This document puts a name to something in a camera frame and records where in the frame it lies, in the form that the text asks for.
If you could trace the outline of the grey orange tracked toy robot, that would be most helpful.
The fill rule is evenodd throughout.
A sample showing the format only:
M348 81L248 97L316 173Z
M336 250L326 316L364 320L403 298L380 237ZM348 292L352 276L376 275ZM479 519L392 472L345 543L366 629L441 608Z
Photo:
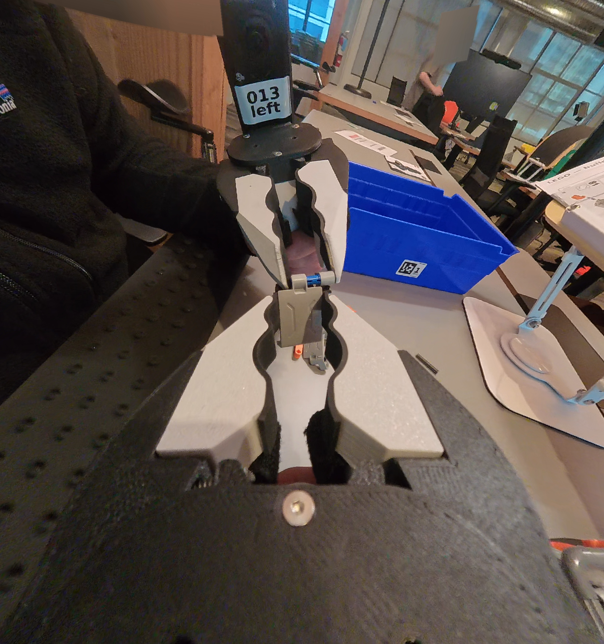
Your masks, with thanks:
M550 546L604 639L604 539L557 538Z

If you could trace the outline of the open instruction booklet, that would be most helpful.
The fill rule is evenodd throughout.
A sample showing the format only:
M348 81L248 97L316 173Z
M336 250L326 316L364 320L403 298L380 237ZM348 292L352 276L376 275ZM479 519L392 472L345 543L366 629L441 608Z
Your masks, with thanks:
M604 157L535 181L534 185L564 206L604 198Z

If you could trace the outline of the wooden desk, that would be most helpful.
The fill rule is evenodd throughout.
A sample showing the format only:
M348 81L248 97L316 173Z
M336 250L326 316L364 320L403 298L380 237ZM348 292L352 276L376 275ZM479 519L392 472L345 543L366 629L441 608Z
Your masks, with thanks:
M386 135L403 142L438 143L438 136L426 128L411 113L399 114L394 106L373 98L365 98L344 89L343 83L329 83L315 92L311 110L337 110L351 124Z

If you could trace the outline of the white book stand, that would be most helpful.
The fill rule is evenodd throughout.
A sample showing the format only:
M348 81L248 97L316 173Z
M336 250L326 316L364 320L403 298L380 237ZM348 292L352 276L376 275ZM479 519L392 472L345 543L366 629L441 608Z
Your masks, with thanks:
M604 449L604 374L589 387L543 319L585 254L576 246L526 316L467 296L463 309L483 380L508 410Z

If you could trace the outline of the black office chair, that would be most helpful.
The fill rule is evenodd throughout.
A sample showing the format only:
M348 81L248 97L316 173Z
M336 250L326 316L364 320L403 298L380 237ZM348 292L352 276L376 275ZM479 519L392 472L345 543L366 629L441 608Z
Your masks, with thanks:
M201 139L202 157L217 164L214 132L191 122L190 106L177 85L167 79L142 84L125 78L117 87L122 96L148 108L152 121L198 135Z
M485 133L485 139L473 167L459 182L476 203L489 189L498 174L505 151L517 126L516 120L495 116Z

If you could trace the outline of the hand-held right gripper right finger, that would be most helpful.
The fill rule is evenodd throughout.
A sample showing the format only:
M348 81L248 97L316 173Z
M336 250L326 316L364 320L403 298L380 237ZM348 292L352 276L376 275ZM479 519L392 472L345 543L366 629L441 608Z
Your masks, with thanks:
M351 468L442 457L443 444L396 346L331 292L324 294L322 322L337 455Z

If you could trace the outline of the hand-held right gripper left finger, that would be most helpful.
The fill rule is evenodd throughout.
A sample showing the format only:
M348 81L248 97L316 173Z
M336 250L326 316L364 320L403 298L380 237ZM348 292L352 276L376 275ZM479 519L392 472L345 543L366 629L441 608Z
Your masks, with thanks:
M281 426L267 370L278 308L266 296L202 350L156 447L163 458L234 460L255 476L279 471Z

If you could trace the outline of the person's left forearm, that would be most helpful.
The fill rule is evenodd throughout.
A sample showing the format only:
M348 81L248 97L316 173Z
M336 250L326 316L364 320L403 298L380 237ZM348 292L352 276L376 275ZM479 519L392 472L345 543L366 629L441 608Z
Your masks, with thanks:
M113 212L193 237L219 259L247 255L235 214L217 189L220 164L189 157L145 132L121 104L113 83L81 100L95 194Z

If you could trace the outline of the black monitor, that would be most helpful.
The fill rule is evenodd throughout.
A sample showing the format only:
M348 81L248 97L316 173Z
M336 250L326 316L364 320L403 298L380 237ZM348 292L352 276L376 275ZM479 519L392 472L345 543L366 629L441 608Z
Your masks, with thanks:
M507 117L531 79L531 74L469 50L467 59L451 70L443 96L455 102L467 120L491 121L495 115Z

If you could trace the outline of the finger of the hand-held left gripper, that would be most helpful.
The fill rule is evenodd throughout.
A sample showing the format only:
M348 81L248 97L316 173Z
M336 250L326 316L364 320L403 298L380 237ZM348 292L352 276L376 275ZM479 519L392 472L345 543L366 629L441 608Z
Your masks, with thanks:
M290 288L281 210L272 179L247 174L235 179L236 220L244 237L269 275L281 288Z
M297 180L312 193L312 213L319 221L319 241L326 250L324 265L340 283L347 247L347 193L329 160L314 160L296 171Z

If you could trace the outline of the blue plastic bin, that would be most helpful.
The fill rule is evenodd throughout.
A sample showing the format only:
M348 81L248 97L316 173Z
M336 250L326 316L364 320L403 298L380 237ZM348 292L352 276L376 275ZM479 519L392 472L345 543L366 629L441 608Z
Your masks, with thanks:
M466 294L518 253L459 195L349 163L345 272Z

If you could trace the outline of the black foam pad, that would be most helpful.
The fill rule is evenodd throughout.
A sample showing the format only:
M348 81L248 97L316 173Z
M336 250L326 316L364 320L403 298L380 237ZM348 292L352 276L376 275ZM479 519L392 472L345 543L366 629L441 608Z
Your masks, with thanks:
M208 340L246 261L171 237L0 407L0 628L92 462Z

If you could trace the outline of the person's left hand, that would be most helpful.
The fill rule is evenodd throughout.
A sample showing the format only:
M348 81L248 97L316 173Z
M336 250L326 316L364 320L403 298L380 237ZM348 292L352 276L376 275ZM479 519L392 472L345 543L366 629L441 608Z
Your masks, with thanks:
M309 276L326 270L317 255L314 236L308 236L301 229L291 233L291 244L284 249L284 259L289 287L293 275Z

